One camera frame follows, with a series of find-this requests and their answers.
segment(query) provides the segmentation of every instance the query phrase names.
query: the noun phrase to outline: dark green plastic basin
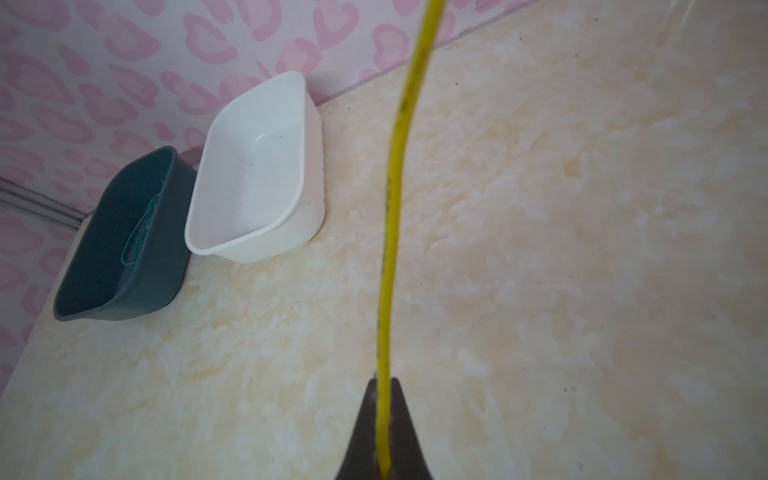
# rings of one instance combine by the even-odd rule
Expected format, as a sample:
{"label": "dark green plastic basin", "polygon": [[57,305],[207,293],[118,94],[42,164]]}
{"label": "dark green plastic basin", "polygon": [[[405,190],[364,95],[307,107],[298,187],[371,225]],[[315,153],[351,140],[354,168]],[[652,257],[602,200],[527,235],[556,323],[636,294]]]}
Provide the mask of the dark green plastic basin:
{"label": "dark green plastic basin", "polygon": [[195,175],[162,147],[112,179],[61,282],[57,319],[123,320],[170,303],[190,256],[184,224]]}

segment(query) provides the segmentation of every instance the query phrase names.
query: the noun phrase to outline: wall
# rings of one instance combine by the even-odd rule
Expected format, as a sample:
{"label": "wall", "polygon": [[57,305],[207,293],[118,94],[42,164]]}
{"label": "wall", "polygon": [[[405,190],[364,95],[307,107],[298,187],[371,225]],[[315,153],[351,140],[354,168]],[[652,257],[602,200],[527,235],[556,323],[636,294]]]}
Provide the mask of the wall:
{"label": "wall", "polygon": [[74,233],[0,207],[0,396]]}
{"label": "wall", "polygon": [[[522,6],[451,0],[439,41]],[[118,169],[199,146],[285,70],[321,102],[410,55],[425,0],[0,0],[0,177],[83,211]]]}

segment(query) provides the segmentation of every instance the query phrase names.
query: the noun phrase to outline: yellow cable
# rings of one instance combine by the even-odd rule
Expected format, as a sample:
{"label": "yellow cable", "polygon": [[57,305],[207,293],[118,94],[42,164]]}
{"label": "yellow cable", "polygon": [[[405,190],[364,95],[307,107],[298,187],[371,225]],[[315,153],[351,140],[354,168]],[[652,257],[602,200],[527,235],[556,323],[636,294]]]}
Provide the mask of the yellow cable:
{"label": "yellow cable", "polygon": [[386,228],[384,230],[384,259],[382,260],[382,285],[379,293],[379,368],[376,388],[376,459],[382,480],[389,480],[392,459],[389,455],[389,409],[392,403],[392,383],[389,378],[389,317],[392,312],[392,287],[395,283],[397,242],[400,229],[400,187],[402,185],[402,161],[406,155],[408,131],[413,111],[419,99],[424,75],[432,54],[432,45],[440,27],[445,0],[429,0],[419,41],[413,52],[406,86],[402,91],[397,111],[392,142],[389,145],[386,186]]}

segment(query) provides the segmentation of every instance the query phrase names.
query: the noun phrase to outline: plastic basin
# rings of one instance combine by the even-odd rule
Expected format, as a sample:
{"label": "plastic basin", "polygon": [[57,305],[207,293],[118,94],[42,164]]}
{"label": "plastic basin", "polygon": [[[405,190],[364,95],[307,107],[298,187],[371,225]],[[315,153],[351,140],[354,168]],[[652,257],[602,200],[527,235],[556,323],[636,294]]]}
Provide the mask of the plastic basin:
{"label": "plastic basin", "polygon": [[112,179],[61,281],[54,315],[123,320],[166,306],[181,288],[195,171],[162,147]]}
{"label": "plastic basin", "polygon": [[323,223],[323,185],[320,115],[304,77],[287,71],[236,98],[211,125],[187,246],[240,263],[298,247]]}

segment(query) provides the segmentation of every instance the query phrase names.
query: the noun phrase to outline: white plastic basin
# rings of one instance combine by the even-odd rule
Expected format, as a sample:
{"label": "white plastic basin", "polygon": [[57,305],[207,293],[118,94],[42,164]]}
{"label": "white plastic basin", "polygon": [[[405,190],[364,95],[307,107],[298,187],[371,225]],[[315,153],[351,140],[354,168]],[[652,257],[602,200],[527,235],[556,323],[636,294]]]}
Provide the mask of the white plastic basin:
{"label": "white plastic basin", "polygon": [[308,242],[325,216],[323,133],[304,77],[287,71],[228,104],[200,160],[184,239],[240,263]]}

